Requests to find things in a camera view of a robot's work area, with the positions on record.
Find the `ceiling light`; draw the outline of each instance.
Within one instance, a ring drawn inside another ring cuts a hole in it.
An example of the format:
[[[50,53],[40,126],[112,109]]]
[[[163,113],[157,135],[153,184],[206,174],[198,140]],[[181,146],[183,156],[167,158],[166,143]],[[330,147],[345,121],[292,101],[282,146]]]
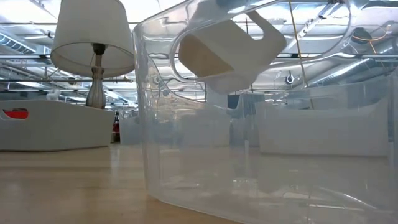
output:
[[[237,14],[237,13],[240,13],[240,12],[244,11],[245,8],[246,8],[246,6],[237,7],[237,8],[234,8],[232,10],[229,10],[228,13]]]
[[[45,85],[38,84],[36,82],[17,82],[18,84],[33,87],[33,88],[46,88]]]
[[[34,36],[34,37],[25,37],[25,40],[37,40],[37,39],[44,39],[44,38],[48,38],[47,35],[38,35],[38,36]]]
[[[86,98],[80,97],[80,96],[68,96],[68,98],[71,100],[80,101],[80,102],[86,101]]]
[[[122,97],[121,95],[119,95],[119,94],[117,94],[117,93],[115,93],[115,92],[113,92],[113,91],[107,91],[107,92],[105,93],[105,95],[107,95],[107,96],[109,96],[109,97],[112,97],[112,98],[114,98],[114,99],[117,99],[117,100],[124,101],[124,102],[126,102],[126,103],[129,101],[129,100],[125,99],[124,97]]]
[[[125,84],[106,84],[105,88],[112,89],[112,90],[136,90],[137,85],[135,83],[125,83]]]

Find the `transparent plastic bin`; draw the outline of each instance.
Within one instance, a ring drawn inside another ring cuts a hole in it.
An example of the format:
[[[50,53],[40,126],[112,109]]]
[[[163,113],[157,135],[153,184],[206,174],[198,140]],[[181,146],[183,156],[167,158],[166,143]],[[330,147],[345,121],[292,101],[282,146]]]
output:
[[[149,193],[242,223],[398,223],[397,75],[243,94],[235,110],[178,96],[164,80],[189,81],[173,69],[181,36],[268,1],[195,17],[214,2],[228,1],[183,2],[134,29]]]

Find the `wooden surface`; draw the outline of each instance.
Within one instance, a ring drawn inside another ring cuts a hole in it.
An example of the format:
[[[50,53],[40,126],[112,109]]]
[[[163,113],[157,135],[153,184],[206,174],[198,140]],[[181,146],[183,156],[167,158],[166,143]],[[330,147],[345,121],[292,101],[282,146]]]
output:
[[[0,224],[234,222],[162,203],[144,188],[141,149],[0,152]]]

